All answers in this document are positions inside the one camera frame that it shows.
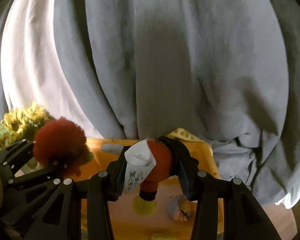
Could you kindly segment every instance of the silver bolt head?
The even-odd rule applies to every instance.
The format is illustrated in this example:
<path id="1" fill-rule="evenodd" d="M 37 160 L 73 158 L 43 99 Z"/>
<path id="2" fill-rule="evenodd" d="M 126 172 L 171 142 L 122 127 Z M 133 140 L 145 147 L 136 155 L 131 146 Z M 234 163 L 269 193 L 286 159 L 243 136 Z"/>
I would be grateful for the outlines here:
<path id="1" fill-rule="evenodd" d="M 60 184 L 61 180 L 60 179 L 54 179 L 53 184 L 58 185 Z"/>
<path id="2" fill-rule="evenodd" d="M 65 179 L 63 181 L 63 184 L 65 184 L 65 185 L 70 185 L 71 183 L 72 183 L 72 179 Z"/>
<path id="3" fill-rule="evenodd" d="M 99 173 L 98 173 L 98 176 L 99 177 L 105 177 L 105 176 L 107 176 L 108 175 L 108 172 L 106 172 L 106 171 L 100 171 Z"/>
<path id="4" fill-rule="evenodd" d="M 239 179 L 239 178 L 234 178 L 234 179 L 233 179 L 233 183 L 234 183 L 234 184 L 240 185 L 241 182 L 242 182 L 242 181 L 241 181 L 241 179 Z"/>
<path id="5" fill-rule="evenodd" d="M 205 171 L 198 171 L 198 176 L 205 177 L 205 176 L 207 176 L 207 173 Z"/>

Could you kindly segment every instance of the black band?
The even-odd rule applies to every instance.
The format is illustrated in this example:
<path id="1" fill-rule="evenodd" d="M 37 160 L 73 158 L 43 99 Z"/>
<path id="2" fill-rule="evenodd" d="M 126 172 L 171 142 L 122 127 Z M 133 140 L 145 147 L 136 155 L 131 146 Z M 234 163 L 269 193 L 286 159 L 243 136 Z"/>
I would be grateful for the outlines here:
<path id="1" fill-rule="evenodd" d="M 146 201 L 153 201 L 155 200 L 155 195 L 157 195 L 157 191 L 155 192 L 145 192 L 140 190 L 139 197 Z"/>

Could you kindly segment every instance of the robotic claw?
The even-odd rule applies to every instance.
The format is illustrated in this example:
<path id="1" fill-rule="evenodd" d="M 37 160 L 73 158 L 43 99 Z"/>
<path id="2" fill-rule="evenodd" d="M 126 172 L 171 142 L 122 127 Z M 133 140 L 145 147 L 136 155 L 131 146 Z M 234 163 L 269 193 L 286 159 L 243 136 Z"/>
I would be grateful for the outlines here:
<path id="1" fill-rule="evenodd" d="M 280 240 L 280 236 L 258 201 L 244 183 L 215 179 L 197 167 L 185 145 L 176 139 L 159 137 L 174 155 L 174 174 L 183 195 L 198 201 L 191 240 L 216 240 L 218 198 L 224 200 L 224 240 Z M 20 177 L 14 174 L 32 158 L 34 143 L 19 141 L 0 151 L 3 206 L 0 209 L 0 240 L 11 240 L 6 225 L 24 240 L 81 239 L 81 199 L 87 199 L 89 240 L 114 240 L 108 201 L 123 192 L 127 162 L 124 147 L 111 162 L 88 180 L 64 179 L 61 164 L 47 166 Z"/>

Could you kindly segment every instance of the white tag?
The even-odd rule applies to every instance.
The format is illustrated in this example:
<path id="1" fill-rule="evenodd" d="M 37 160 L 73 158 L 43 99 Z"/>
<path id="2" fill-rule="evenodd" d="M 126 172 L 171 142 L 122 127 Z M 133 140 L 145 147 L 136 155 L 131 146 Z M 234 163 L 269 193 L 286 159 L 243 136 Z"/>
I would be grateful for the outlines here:
<path id="1" fill-rule="evenodd" d="M 124 178 L 123 191 L 126 193 L 133 192 L 149 175 L 157 163 L 149 149 L 147 140 L 132 145 L 124 153 L 124 157 L 127 161 L 127 169 Z"/>

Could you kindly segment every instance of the red pom-pom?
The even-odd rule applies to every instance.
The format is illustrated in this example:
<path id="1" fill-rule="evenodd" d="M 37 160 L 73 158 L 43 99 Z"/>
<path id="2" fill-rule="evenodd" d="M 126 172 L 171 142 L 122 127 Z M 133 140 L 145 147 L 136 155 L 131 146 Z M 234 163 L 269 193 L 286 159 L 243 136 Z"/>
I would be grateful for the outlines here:
<path id="1" fill-rule="evenodd" d="M 64 175 L 79 175 L 79 166 L 89 158 L 84 130 L 64 117 L 47 122 L 36 132 L 34 140 L 36 160 L 43 166 L 53 161 L 67 164 Z"/>

